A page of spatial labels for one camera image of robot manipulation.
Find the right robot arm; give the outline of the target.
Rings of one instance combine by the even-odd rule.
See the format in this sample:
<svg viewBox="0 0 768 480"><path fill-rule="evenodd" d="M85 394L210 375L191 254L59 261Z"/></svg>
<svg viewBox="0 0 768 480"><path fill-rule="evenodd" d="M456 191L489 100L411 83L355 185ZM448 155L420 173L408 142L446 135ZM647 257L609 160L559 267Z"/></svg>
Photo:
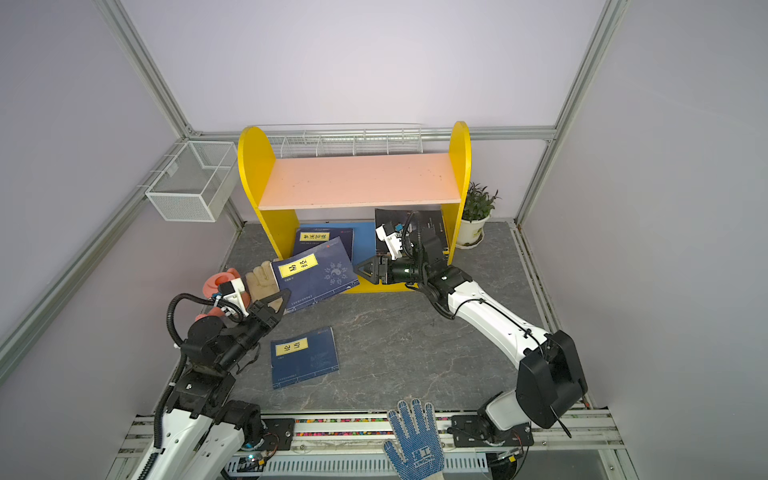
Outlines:
<svg viewBox="0 0 768 480"><path fill-rule="evenodd" d="M489 339L513 364L516 386L484 403L469 438L501 444L529 424L550 428L588 392L574 340L537 327L493 299L468 273L448 263L437 230L423 212L375 228L386 253L355 267L371 284L404 285L424 295L442 317L461 319Z"/></svg>

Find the black wolf cover book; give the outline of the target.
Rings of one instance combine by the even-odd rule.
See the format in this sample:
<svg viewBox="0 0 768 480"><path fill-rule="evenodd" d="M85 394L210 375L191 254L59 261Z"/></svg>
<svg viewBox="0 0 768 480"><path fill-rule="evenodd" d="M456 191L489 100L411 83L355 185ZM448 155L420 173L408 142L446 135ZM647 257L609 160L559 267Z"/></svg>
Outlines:
<svg viewBox="0 0 768 480"><path fill-rule="evenodd" d="M411 210L407 209L377 208L374 210L375 226L381 227L382 225L391 223L393 229L397 229L399 225L404 227L410 213ZM425 235L426 232L432 232L437 237L441 243L444 257L448 258L450 248L447 241L442 211L440 209L428 209L418 210L418 213L420 214L419 219L416 220L415 215L413 215L408 227L408 230L411 233L411 238L415 239L416 237L415 224L418 223L421 226L422 235Z"/></svg>

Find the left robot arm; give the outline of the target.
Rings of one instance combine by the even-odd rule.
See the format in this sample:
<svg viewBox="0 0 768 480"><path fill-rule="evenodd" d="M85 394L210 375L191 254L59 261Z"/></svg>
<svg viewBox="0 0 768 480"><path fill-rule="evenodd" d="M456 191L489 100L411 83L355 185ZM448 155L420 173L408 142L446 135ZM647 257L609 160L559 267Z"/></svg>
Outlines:
<svg viewBox="0 0 768 480"><path fill-rule="evenodd" d="M180 358L154 412L153 440L133 474L136 479L215 479L241 449L269 461L292 443L294 427L285 419L266 422L259 405L230 399L240 360L255 353L260 340L282 319L291 293L284 289L242 309L222 295L205 299L176 295L166 313L167 330ZM195 321L185 337L175 324L177 305L224 307L234 316Z"/></svg>

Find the dark blue book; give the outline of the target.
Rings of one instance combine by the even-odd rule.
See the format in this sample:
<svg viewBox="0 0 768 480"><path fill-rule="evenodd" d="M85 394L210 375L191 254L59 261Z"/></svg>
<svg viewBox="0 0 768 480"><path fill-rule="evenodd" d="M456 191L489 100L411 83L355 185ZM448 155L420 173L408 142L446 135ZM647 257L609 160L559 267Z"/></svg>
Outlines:
<svg viewBox="0 0 768 480"><path fill-rule="evenodd" d="M291 258L272 263L280 290L291 292L286 313L315 305L359 285L339 238L323 242Z"/></svg>
<svg viewBox="0 0 768 480"><path fill-rule="evenodd" d="M272 386L275 390L339 370L335 336L323 327L270 345Z"/></svg>
<svg viewBox="0 0 768 480"><path fill-rule="evenodd" d="M296 230L292 254L297 255L322 243L339 239L347 256L353 259L354 230L352 228L300 227Z"/></svg>

